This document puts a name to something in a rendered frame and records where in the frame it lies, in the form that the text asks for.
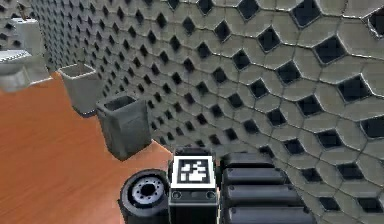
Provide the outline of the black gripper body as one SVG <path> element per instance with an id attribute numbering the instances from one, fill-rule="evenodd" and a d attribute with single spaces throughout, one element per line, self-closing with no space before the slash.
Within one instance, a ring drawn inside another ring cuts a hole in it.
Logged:
<path id="1" fill-rule="evenodd" d="M 124 224 L 169 224 L 168 180 L 160 169 L 145 169 L 123 184 L 117 200 Z"/>

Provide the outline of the dark grey square bin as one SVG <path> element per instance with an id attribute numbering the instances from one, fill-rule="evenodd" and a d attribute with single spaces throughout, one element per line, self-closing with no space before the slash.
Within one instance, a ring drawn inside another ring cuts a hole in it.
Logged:
<path id="1" fill-rule="evenodd" d="M 118 160 L 125 161 L 151 144 L 146 101 L 120 93 L 96 103 L 105 145 Z"/>

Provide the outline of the white toilet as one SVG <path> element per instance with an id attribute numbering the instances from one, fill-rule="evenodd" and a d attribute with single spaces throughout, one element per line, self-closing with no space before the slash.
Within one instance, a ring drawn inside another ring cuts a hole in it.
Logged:
<path id="1" fill-rule="evenodd" d="M 0 51 L 0 90 L 15 92 L 51 79 L 45 61 L 45 47 L 36 19 L 13 18 L 11 25 L 21 48 Z"/>

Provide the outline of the pale grey square bin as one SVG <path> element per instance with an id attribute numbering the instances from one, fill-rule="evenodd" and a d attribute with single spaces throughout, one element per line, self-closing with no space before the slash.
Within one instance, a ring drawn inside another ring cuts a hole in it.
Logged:
<path id="1" fill-rule="evenodd" d="M 103 81 L 87 64 L 72 64 L 58 70 L 72 108 L 83 117 L 93 116 L 96 102 L 102 96 Z"/>

